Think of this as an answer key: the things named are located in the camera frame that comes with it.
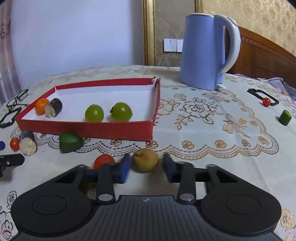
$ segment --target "brown wooden headboard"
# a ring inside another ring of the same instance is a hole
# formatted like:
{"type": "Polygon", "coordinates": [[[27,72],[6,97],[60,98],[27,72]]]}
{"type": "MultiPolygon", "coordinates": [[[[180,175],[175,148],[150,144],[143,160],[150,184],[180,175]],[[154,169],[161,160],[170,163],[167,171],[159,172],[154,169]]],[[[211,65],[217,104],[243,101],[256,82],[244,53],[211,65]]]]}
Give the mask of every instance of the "brown wooden headboard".
{"type": "MultiPolygon", "coordinates": [[[[296,88],[296,57],[274,42],[239,27],[242,47],[230,74],[243,74],[252,78],[281,77],[296,88]]],[[[229,37],[226,34],[226,51],[229,37]]]]}

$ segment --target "red cherry tomato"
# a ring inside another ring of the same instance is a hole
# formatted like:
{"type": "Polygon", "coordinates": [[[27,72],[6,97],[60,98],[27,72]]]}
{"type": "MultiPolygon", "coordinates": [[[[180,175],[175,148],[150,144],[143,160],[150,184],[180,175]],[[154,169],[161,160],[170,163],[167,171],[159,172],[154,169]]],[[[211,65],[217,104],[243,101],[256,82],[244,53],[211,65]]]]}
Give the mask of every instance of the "red cherry tomato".
{"type": "Polygon", "coordinates": [[[19,150],[19,148],[20,148],[20,141],[19,141],[18,138],[14,137],[14,138],[11,139],[11,141],[10,141],[10,148],[12,150],[14,150],[14,151],[19,150]]]}
{"type": "Polygon", "coordinates": [[[105,163],[115,163],[115,160],[110,155],[107,155],[107,154],[101,155],[94,161],[94,169],[99,168],[102,164],[105,164],[105,163]]]}
{"type": "Polygon", "coordinates": [[[263,99],[263,105],[265,107],[270,106],[270,104],[271,104],[271,102],[270,102],[270,99],[269,98],[266,97],[266,98],[263,99]]]}

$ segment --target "white tablecloth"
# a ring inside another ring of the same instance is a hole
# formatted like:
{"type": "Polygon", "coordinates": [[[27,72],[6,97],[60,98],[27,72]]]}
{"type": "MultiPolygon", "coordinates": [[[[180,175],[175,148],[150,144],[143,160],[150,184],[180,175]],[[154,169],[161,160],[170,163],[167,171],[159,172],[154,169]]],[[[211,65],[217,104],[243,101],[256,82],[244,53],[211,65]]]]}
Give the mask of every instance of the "white tablecloth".
{"type": "MultiPolygon", "coordinates": [[[[159,156],[168,152],[174,160],[188,161],[196,167],[217,164],[271,193],[283,209],[275,233],[283,240],[295,241],[296,106],[290,97],[267,83],[229,74],[225,75],[223,83],[226,90],[195,89],[181,84],[178,72],[179,68],[153,66],[96,68],[48,77],[29,88],[23,103],[31,103],[55,85],[65,83],[156,76],[161,78],[162,84],[151,142],[85,138],[81,149],[61,154],[58,136],[36,133],[37,152],[26,156],[22,166],[7,168],[0,178],[0,240],[9,240],[17,233],[9,211],[20,194],[78,164],[92,166],[102,153],[118,161],[125,153],[145,147],[155,150],[159,156]],[[249,88],[263,89],[280,104],[262,106],[259,99],[247,93],[249,88]],[[288,126],[277,120],[284,109],[293,116],[288,126]]],[[[5,107],[0,109],[0,117],[6,112],[5,107]]],[[[19,134],[16,123],[0,130],[0,140],[7,145],[1,155],[12,153],[10,139],[19,134]]],[[[166,181],[159,165],[147,174],[131,171],[125,184],[115,185],[115,193],[117,197],[121,194],[176,195],[177,188],[176,184],[166,181]]],[[[203,183],[197,183],[197,198],[204,195],[203,183]]]]}

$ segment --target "beige wallpaper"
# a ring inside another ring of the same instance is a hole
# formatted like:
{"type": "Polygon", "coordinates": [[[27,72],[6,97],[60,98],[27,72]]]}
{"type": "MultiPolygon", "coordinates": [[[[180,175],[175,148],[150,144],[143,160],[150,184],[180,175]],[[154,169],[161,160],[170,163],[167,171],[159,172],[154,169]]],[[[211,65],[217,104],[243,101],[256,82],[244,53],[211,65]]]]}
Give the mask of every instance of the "beige wallpaper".
{"type": "Polygon", "coordinates": [[[296,56],[296,9],[287,0],[203,0],[202,3],[203,12],[231,17],[239,26],[296,56]]]}
{"type": "MultiPolygon", "coordinates": [[[[183,38],[195,0],[155,0],[156,65],[180,66],[180,53],[164,53],[164,38],[183,38]]],[[[229,16],[296,56],[296,9],[287,0],[202,0],[202,11],[229,16]]]]}

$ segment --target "pink curtain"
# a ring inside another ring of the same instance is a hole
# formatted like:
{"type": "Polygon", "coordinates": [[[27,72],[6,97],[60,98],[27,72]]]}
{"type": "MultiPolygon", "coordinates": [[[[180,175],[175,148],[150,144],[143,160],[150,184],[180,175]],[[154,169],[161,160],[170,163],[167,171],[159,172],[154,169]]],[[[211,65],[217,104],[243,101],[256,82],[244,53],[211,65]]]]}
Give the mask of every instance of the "pink curtain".
{"type": "Polygon", "coordinates": [[[11,5],[12,0],[0,5],[0,106],[21,92],[11,49],[11,5]]]}

